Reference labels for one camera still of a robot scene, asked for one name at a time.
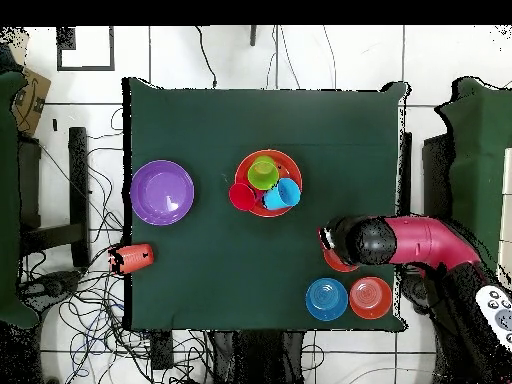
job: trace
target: cardboard box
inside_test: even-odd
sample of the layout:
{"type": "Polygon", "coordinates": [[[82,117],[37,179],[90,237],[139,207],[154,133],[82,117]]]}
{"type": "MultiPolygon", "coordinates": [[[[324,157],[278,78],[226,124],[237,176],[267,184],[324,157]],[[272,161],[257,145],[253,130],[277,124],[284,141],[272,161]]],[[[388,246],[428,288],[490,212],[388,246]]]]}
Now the cardboard box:
{"type": "Polygon", "coordinates": [[[27,136],[33,136],[43,112],[51,81],[28,68],[23,69],[23,75],[28,85],[16,94],[12,112],[16,118],[18,130],[27,136]]]}

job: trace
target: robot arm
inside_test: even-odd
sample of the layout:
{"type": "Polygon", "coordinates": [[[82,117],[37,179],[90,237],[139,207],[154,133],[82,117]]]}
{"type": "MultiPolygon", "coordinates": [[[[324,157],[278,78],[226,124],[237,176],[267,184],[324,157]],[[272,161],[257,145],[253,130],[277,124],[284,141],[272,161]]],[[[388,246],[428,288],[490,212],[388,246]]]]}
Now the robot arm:
{"type": "Polygon", "coordinates": [[[437,269],[443,263],[451,270],[480,262],[468,243],[427,217],[341,218],[321,228],[320,239],[350,265],[423,263],[437,269]]]}
{"type": "Polygon", "coordinates": [[[428,217],[344,217],[320,228],[319,237],[322,248],[332,249],[347,265],[442,269],[434,284],[456,329],[452,341],[472,361],[467,369],[476,370],[471,378],[484,383],[512,380],[512,302],[454,229],[428,217]]]}

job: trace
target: red plate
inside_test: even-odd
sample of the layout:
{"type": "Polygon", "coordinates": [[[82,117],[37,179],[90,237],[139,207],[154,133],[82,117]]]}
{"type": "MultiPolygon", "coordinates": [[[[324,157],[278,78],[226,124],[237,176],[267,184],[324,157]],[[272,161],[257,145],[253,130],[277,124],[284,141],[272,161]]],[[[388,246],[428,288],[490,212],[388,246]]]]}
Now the red plate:
{"type": "Polygon", "coordinates": [[[324,259],[325,259],[325,262],[327,262],[327,264],[334,270],[336,271],[340,271],[340,272],[350,272],[350,271],[354,271],[355,269],[357,269],[357,266],[355,265],[347,265],[347,264],[344,264],[340,258],[338,258],[338,255],[336,255],[336,253],[334,253],[334,250],[327,250],[327,249],[323,249],[324,250],[324,259]]]}
{"type": "MultiPolygon", "coordinates": [[[[299,167],[291,157],[277,150],[260,150],[247,156],[236,170],[235,183],[249,184],[249,181],[247,180],[247,171],[254,162],[254,159],[261,155],[270,156],[272,159],[274,159],[277,165],[277,169],[279,169],[279,178],[291,178],[293,181],[295,181],[295,183],[297,183],[302,193],[302,177],[300,175],[299,167]]],[[[283,215],[290,209],[291,207],[269,211],[263,207],[263,204],[260,200],[249,212],[253,213],[254,215],[272,218],[274,216],[283,215]]]]}

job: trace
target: green cup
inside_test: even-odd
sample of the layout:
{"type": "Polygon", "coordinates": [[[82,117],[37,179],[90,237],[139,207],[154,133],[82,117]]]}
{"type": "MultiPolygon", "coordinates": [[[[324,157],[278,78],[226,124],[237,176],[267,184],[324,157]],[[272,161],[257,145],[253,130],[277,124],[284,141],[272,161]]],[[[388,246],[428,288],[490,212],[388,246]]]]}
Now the green cup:
{"type": "Polygon", "coordinates": [[[249,183],[258,190],[270,190],[279,180],[279,170],[270,156],[258,156],[247,172],[249,183]]]}

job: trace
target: plate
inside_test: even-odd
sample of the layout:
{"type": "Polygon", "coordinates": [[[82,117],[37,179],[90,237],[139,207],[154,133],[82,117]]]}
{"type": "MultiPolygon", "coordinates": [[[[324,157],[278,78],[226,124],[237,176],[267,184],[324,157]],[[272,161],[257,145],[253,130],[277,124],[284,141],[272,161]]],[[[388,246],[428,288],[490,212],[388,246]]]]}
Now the plate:
{"type": "Polygon", "coordinates": [[[130,198],[135,214],[152,225],[174,224],[183,218],[194,201],[194,183],[180,165],[156,160],[133,176],[130,198]]]}
{"type": "MultiPolygon", "coordinates": [[[[279,170],[279,178],[291,178],[293,181],[297,183],[302,193],[302,176],[300,175],[299,167],[290,156],[278,150],[260,150],[258,152],[251,153],[249,156],[247,156],[236,170],[235,183],[249,184],[249,181],[247,179],[247,171],[254,162],[254,159],[261,155],[267,155],[274,159],[274,162],[277,165],[277,169],[279,170]]],[[[260,200],[249,212],[257,216],[272,218],[275,216],[283,215],[290,209],[291,207],[276,209],[275,211],[269,211],[263,207],[263,204],[261,203],[260,200]]]]}
{"type": "Polygon", "coordinates": [[[356,265],[347,265],[338,258],[332,249],[323,249],[325,262],[334,270],[339,272],[350,272],[357,269],[356,265]]]}

